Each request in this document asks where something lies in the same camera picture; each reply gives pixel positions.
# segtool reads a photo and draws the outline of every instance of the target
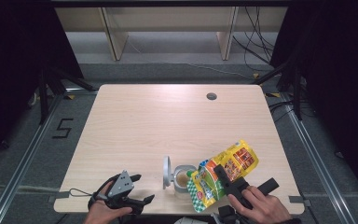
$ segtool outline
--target floor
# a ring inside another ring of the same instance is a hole
[[[243,83],[254,75],[266,74],[271,67],[233,42],[228,61],[222,61],[213,33],[130,33],[125,52],[113,62],[103,33],[68,33],[85,79],[94,86],[104,83]],[[235,34],[246,45],[244,33]],[[276,34],[263,34],[274,44]],[[268,59],[255,45],[250,49]],[[277,93],[279,76],[263,84],[265,93]],[[68,90],[77,86],[67,83]],[[53,210],[53,198],[65,176],[95,94],[73,91],[75,98],[50,100],[53,116],[46,127],[39,126],[38,102],[25,111],[7,138],[8,149],[0,150],[0,204],[4,204],[3,223],[81,223],[84,214],[64,215]],[[290,105],[290,91],[280,97],[267,97],[271,115],[291,165],[298,188],[306,203],[303,223],[358,223],[358,182],[337,150],[328,131],[306,101],[302,121]],[[70,137],[57,127],[62,119],[70,122]],[[10,184],[16,186],[7,193]]]

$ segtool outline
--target person's left hand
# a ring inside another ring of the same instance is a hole
[[[109,186],[113,184],[113,181],[108,183],[101,193],[105,194]],[[111,209],[106,206],[102,200],[97,200],[89,209],[89,213],[86,216],[84,224],[107,224],[115,218],[125,216],[132,211],[130,207],[122,207],[118,209]]]

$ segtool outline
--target green checkered pattern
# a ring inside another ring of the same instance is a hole
[[[196,210],[196,212],[198,212],[198,213],[205,210],[206,207],[202,203],[202,200],[199,200],[199,198],[197,197],[198,191],[197,191],[196,185],[194,184],[193,181],[190,180],[187,182],[187,189],[188,189],[188,192],[190,193],[191,200],[193,201],[194,210]]]

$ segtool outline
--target person's right hand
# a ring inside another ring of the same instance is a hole
[[[256,223],[280,223],[292,218],[286,207],[277,197],[272,195],[265,196],[255,186],[249,186],[243,190],[242,195],[252,204],[253,209],[244,207],[232,194],[229,194],[227,197],[237,213],[250,218]]]

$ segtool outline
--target yellow snack bag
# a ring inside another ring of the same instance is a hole
[[[206,161],[191,174],[187,189],[193,201],[194,209],[202,212],[225,194],[224,188],[214,172],[214,167],[221,164],[228,178],[234,181],[248,175],[258,164],[258,158],[251,147],[240,140],[225,151]]]

